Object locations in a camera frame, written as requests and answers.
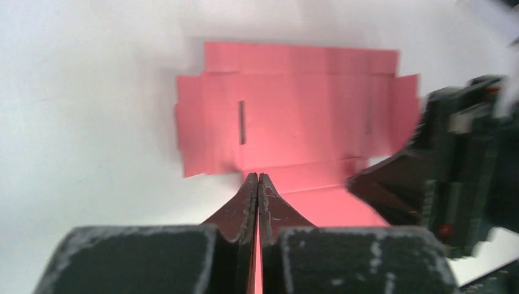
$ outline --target white table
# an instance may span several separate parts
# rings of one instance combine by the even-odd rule
[[[237,175],[182,179],[174,76],[202,41],[396,48],[421,93],[509,72],[510,53],[447,0],[4,0],[0,4],[0,293],[29,293],[58,241],[89,224],[197,223]],[[498,230],[464,283],[519,257]]]

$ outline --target white surface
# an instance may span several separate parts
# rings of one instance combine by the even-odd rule
[[[197,223],[234,194],[233,175],[181,178],[173,78],[200,70],[204,39],[401,49],[422,94],[510,70],[506,40],[447,0],[4,0],[0,13],[0,293],[29,293],[74,226]],[[453,264],[460,282],[519,255],[504,232],[485,246]]]

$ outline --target black object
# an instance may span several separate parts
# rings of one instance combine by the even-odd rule
[[[501,77],[430,94],[406,147],[348,181],[392,225],[420,225],[452,258],[492,227],[519,232],[519,118],[492,117]]]
[[[35,294],[253,293],[257,250],[267,294],[459,293],[444,245],[462,255],[492,225],[519,225],[519,119],[490,117],[499,79],[432,93],[407,147],[349,181],[391,224],[407,226],[316,228],[268,175],[252,173],[201,225],[76,228]],[[517,293],[517,274],[498,278],[506,292],[495,294]],[[481,281],[478,290],[496,289]]]

